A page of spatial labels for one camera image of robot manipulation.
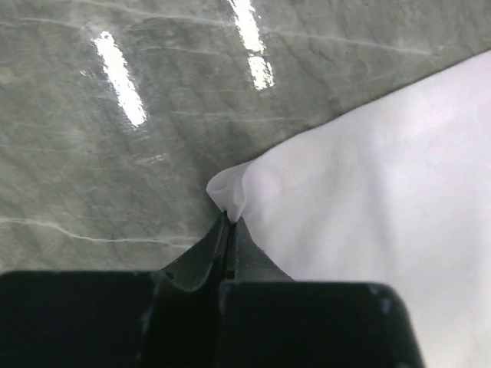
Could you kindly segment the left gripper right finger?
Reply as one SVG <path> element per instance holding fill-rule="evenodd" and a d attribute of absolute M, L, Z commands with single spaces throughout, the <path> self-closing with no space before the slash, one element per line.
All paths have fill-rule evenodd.
<path fill-rule="evenodd" d="M 219 287 L 217 367 L 422 367 L 405 303 L 386 284 L 294 281 L 232 227 Z"/>

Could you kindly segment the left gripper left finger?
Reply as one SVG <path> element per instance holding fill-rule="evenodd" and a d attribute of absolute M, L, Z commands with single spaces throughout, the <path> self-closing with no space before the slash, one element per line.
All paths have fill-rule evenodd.
<path fill-rule="evenodd" d="M 1 365 L 210 366 L 226 241 L 220 215 L 159 270 L 4 273 Z"/>

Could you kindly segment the white printed t shirt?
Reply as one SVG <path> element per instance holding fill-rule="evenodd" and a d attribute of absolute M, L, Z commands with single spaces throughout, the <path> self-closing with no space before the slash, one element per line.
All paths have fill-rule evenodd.
<path fill-rule="evenodd" d="M 216 174 L 209 197 L 297 280 L 375 281 L 429 367 L 490 365 L 490 54 Z"/>

